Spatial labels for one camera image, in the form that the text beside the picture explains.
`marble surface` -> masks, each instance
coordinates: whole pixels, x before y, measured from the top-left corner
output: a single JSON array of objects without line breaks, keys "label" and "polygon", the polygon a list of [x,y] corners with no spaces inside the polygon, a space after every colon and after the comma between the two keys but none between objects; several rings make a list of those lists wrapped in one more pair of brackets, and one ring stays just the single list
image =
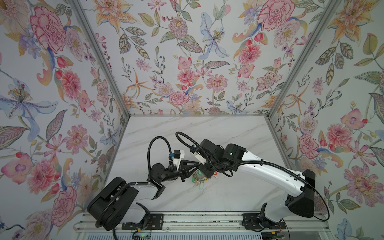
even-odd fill
[{"label": "marble surface", "polygon": [[[127,182],[145,181],[148,176],[147,148],[156,136],[165,137],[172,148],[184,150],[186,159],[196,161],[175,137],[181,131],[197,142],[209,139],[225,147],[234,143],[281,166],[283,160],[263,117],[131,117],[107,184],[120,176]],[[151,164],[168,166],[166,143],[158,139],[151,148]],[[229,178],[221,173],[203,186],[191,178],[162,183],[166,189],[155,200],[142,200],[150,211],[251,211],[278,194],[280,189],[254,176],[234,172]]]}]

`flower stem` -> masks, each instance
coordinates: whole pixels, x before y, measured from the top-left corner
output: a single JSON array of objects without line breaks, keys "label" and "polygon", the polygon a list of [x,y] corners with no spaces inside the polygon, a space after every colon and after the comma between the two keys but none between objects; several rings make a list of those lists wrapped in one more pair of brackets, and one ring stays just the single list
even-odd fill
[{"label": "flower stem", "polygon": [[[21,123],[22,123],[22,124],[29,130],[29,131],[31,131],[31,128],[28,127],[28,125],[24,122],[24,120],[22,119],[21,116],[19,116],[19,120],[20,120],[20,122],[21,122]],[[44,138],[40,137],[40,135],[37,135],[37,137],[38,137],[40,140],[42,140],[43,142],[48,143]]]},{"label": "flower stem", "polygon": [[342,186],[342,187],[340,187],[339,189],[336,189],[335,191],[331,192],[331,193],[329,194],[329,196],[331,197],[332,195],[335,195],[336,193],[338,193],[338,192],[340,192],[340,191],[343,191],[343,190],[348,190],[347,185]]}]

